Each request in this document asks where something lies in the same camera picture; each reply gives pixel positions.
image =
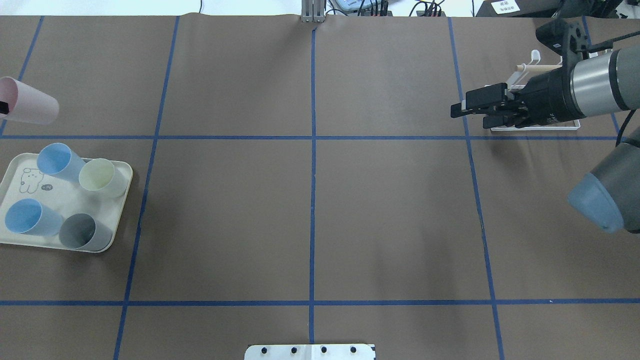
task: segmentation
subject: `cable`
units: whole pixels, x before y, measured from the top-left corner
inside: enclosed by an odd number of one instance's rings
[[[349,14],[347,14],[346,12],[343,12],[340,9],[331,9],[331,10],[327,10],[326,13],[329,14],[330,12],[339,12],[341,14],[344,14],[344,16],[349,16]]]
[[[634,116],[635,113],[636,113],[635,109],[631,110],[629,112],[629,115],[627,115],[627,118],[625,119],[625,121],[622,123],[622,126],[620,126],[620,131],[618,131],[618,138],[616,139],[616,147],[620,145],[620,142],[622,141],[622,134],[625,132],[627,125],[629,125],[629,120],[631,120],[631,117]]]
[[[411,9],[411,12],[409,13],[409,16],[413,15],[413,11],[415,10],[416,7],[418,7],[418,5],[420,4],[424,4],[424,13],[420,16],[425,16],[425,17],[438,17],[442,15],[442,7],[440,6],[442,3],[444,3],[445,0],[440,1],[439,3],[436,3],[435,1],[424,1],[424,0],[418,0],[417,3],[415,3],[415,5],[413,6],[413,8]]]
[[[597,44],[593,44],[591,46],[589,46],[588,49],[583,50],[583,52],[587,52],[587,53],[595,53],[597,51],[603,51],[606,49],[613,49],[613,43],[620,41],[620,40],[624,40],[624,39],[628,39],[630,37],[636,37],[640,35],[640,31],[636,31],[634,33],[629,33],[626,35],[622,35],[621,37],[617,37],[617,38],[612,38],[603,42],[599,42]]]
[[[413,15],[413,11],[415,10],[415,8],[418,7],[418,5],[420,4],[424,4],[424,12],[427,12],[427,2],[426,1],[418,1],[417,3],[415,3],[415,5],[413,6],[413,8],[411,8],[411,12],[409,13],[409,16]]]
[[[324,13],[325,15],[329,14],[330,12],[339,12],[341,14],[343,14],[344,16],[349,16],[349,14],[347,14],[346,12],[343,12],[340,9],[336,9],[335,6],[333,5],[333,3],[331,2],[331,0],[327,0],[327,2],[329,3],[329,5],[331,5],[331,9],[327,10],[326,13]]]
[[[638,35],[640,35],[640,31],[636,31],[635,33],[629,33],[629,34],[626,34],[626,35],[622,35],[621,37],[613,38],[613,39],[608,40],[608,41],[610,41],[610,42],[616,42],[616,41],[620,41],[620,40],[628,39],[628,38],[630,38],[630,37],[636,37],[636,36],[638,36]]]
[[[360,16],[360,12],[362,11],[362,7],[364,6],[364,2],[365,2],[365,0],[362,0],[362,2],[360,3],[360,8],[358,9],[358,15],[357,16]]]

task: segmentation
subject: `white tray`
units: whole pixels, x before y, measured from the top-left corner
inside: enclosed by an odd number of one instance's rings
[[[73,250],[66,248],[56,236],[33,236],[15,234],[4,224],[4,217],[11,205],[22,199],[36,199],[44,206],[56,211],[63,218],[73,214],[86,213],[102,222],[113,233],[109,245],[98,251],[74,250],[82,252],[103,252],[113,243],[120,222],[120,215],[124,202],[129,193],[133,169],[122,161],[112,161],[114,166],[127,179],[127,191],[117,198],[104,198],[92,194],[80,187],[78,183],[43,175],[38,170],[36,160],[38,154],[20,154],[16,156],[7,168],[2,183],[0,183],[0,243],[49,247],[52,249]]]

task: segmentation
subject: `table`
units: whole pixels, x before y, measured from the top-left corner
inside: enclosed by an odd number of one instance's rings
[[[0,74],[61,109],[3,124],[0,165],[64,142],[134,169],[105,253],[0,245],[0,357],[634,357],[640,243],[566,202],[621,115],[569,134],[449,118],[532,48],[557,60],[544,21],[0,17]],[[640,28],[584,22],[594,42]]]

